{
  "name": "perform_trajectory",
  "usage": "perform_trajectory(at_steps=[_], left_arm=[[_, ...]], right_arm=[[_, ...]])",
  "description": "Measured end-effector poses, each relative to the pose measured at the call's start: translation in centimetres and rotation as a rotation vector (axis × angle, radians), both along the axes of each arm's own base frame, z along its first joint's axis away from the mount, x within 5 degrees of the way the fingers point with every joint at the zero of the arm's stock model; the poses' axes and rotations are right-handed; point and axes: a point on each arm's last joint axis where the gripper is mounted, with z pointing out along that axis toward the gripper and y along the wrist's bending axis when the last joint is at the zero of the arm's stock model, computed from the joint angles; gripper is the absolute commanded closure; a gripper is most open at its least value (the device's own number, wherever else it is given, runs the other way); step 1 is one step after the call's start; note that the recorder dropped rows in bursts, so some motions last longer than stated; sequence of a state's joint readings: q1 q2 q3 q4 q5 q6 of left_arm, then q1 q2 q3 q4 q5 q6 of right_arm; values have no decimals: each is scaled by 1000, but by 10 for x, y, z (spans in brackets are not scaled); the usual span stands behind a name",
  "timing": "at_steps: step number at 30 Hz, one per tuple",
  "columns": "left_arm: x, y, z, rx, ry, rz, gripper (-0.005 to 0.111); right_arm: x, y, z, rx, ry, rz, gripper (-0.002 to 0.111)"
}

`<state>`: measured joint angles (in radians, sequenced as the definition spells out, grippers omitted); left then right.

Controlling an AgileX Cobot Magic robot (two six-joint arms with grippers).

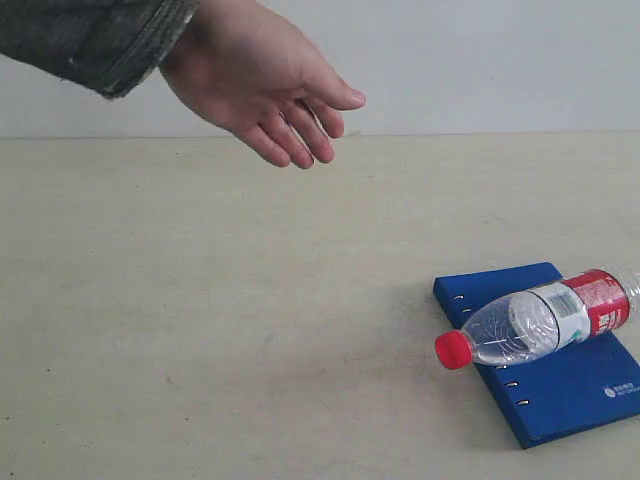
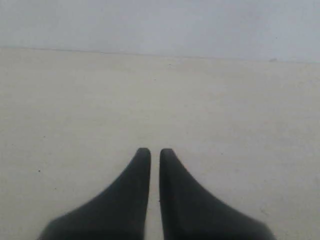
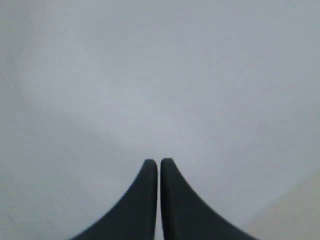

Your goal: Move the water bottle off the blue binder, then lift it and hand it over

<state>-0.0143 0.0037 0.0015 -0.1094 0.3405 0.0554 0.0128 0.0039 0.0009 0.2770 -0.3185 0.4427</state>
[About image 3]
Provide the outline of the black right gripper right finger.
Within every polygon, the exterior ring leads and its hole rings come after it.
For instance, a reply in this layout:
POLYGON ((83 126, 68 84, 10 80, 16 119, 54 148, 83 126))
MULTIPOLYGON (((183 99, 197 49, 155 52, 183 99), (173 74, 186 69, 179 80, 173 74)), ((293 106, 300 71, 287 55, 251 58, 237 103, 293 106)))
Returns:
POLYGON ((160 163, 160 205, 166 240, 256 239, 208 206, 168 157, 160 163))

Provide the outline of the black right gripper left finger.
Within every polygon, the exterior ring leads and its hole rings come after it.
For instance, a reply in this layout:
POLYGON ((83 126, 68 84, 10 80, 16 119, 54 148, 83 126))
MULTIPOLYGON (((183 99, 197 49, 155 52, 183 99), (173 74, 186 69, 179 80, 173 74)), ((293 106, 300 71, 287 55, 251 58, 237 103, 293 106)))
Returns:
POLYGON ((158 167, 153 159, 146 159, 136 178, 117 203, 73 239, 153 240, 157 203, 158 167))

